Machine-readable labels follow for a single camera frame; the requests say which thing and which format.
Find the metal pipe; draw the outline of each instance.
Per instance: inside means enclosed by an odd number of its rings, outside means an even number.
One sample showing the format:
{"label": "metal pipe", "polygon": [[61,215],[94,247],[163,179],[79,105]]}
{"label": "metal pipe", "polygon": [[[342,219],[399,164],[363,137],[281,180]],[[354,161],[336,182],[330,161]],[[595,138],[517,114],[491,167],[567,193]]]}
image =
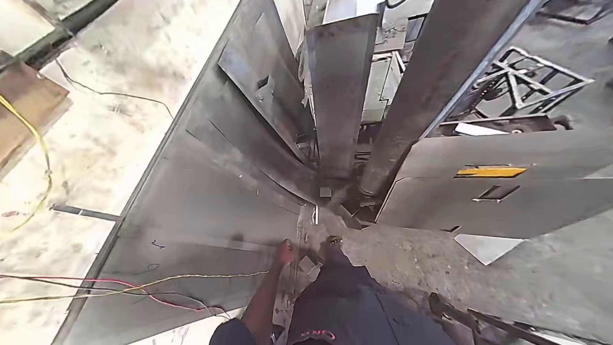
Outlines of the metal pipe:
{"label": "metal pipe", "polygon": [[83,28],[88,26],[118,0],[92,0],[57,23],[55,30],[17,54],[17,60],[37,71],[55,59]]}
{"label": "metal pipe", "polygon": [[409,149],[442,122],[542,0],[435,0],[359,189],[381,193]]}

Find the black wire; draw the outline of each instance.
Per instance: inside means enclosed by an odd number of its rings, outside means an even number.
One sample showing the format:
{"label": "black wire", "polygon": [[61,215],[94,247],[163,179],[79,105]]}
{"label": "black wire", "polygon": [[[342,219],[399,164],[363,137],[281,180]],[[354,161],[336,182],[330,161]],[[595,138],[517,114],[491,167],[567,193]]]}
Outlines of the black wire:
{"label": "black wire", "polygon": [[125,96],[125,97],[132,97],[132,98],[138,98],[138,99],[144,99],[145,101],[151,101],[151,102],[155,102],[155,103],[159,103],[162,104],[165,108],[166,111],[168,112],[168,115],[170,115],[170,118],[174,119],[175,117],[172,116],[172,113],[170,112],[170,109],[168,108],[168,106],[166,105],[166,103],[158,101],[157,99],[153,99],[153,98],[147,98],[147,97],[142,97],[142,96],[135,96],[135,95],[130,95],[128,93],[121,93],[121,92],[100,92],[97,90],[92,89],[91,87],[78,82],[76,80],[74,80],[71,76],[68,75],[68,73],[66,72],[66,70],[64,69],[64,66],[62,66],[58,60],[55,60],[55,63],[58,64],[59,69],[62,71],[62,74],[64,75],[64,78],[66,78],[66,80],[68,80],[69,82],[75,83],[81,87],[86,88],[89,91],[92,91],[94,93],[97,93],[99,95],[115,95],[115,96]]}
{"label": "black wire", "polygon": [[396,7],[402,5],[406,0],[400,0],[399,2],[396,2],[395,4],[390,4],[389,0],[385,0],[385,5],[387,6],[388,9],[395,9]]}

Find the metal frame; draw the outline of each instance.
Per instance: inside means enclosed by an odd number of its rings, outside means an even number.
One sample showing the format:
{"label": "metal frame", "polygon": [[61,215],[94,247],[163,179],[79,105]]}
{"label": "metal frame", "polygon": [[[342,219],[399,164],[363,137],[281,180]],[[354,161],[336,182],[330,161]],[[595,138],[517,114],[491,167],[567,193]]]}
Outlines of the metal frame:
{"label": "metal frame", "polygon": [[[533,62],[535,66],[529,69],[517,67],[520,62],[527,60]],[[544,68],[551,69],[551,72],[541,80],[534,80],[527,76],[528,73],[536,72]],[[552,90],[547,87],[546,84],[557,75],[563,75],[569,78],[569,82],[559,90]],[[551,61],[547,61],[540,56],[531,55],[518,47],[511,47],[500,57],[500,59],[498,59],[498,61],[492,62],[491,71],[486,72],[484,77],[477,80],[474,86],[475,89],[485,86],[485,83],[489,83],[490,85],[487,86],[485,92],[479,95],[479,98],[468,108],[468,112],[464,113],[469,114],[475,111],[477,105],[482,101],[482,96],[501,83],[506,83],[509,87],[503,94],[508,93],[512,101],[511,106],[500,115],[500,117],[507,117],[514,115],[519,109],[525,109],[537,104],[538,106],[532,109],[529,114],[549,112],[555,106],[560,105],[563,101],[592,82],[594,82],[593,79],[586,78],[569,69],[554,64]],[[527,86],[530,91],[522,94],[519,90],[519,85]],[[527,99],[535,93],[539,93],[543,97],[527,101]]]}

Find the metal rod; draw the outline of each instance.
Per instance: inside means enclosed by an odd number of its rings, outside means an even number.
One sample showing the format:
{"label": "metal rod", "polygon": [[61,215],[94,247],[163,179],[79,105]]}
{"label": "metal rod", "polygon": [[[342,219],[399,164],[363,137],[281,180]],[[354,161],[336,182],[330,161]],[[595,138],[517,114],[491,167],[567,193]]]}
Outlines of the metal rod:
{"label": "metal rod", "polygon": [[21,51],[16,56],[17,59],[37,71],[40,70],[49,61],[56,58],[79,31],[100,17],[117,1],[92,0],[58,22],[55,30]]}
{"label": "metal rod", "polygon": [[68,205],[55,204],[51,206],[51,209],[58,212],[72,213],[76,215],[84,215],[85,217],[92,217],[104,220],[110,220],[111,222],[118,222],[121,220],[121,216],[115,214],[108,214],[103,212],[92,211],[88,209],[81,209],[79,207],[73,207]]}
{"label": "metal rod", "polygon": [[461,121],[448,121],[443,122],[440,126],[444,125],[456,125],[458,123],[474,123],[474,122],[491,122],[491,121],[508,121],[515,120],[519,118],[532,118],[532,117],[547,117],[547,114],[527,114],[527,115],[515,115],[515,116],[503,116],[503,117],[488,117],[488,118],[477,118],[475,120],[461,120]]}

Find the cut-out hole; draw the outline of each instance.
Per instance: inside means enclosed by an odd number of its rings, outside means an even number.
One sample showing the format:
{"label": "cut-out hole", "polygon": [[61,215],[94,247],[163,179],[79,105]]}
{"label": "cut-out hole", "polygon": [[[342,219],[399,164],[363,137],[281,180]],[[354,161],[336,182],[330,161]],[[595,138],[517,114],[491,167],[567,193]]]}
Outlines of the cut-out hole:
{"label": "cut-out hole", "polygon": [[268,84],[268,76],[266,76],[266,78],[263,78],[263,79],[260,79],[260,80],[257,81],[257,83],[256,83],[257,89],[259,90],[259,89],[265,87],[266,84]]}
{"label": "cut-out hole", "polygon": [[496,201],[499,203],[507,196],[509,196],[512,192],[519,189],[518,185],[494,185],[492,188],[485,191],[485,193],[479,195],[477,198],[474,198],[473,201]]}

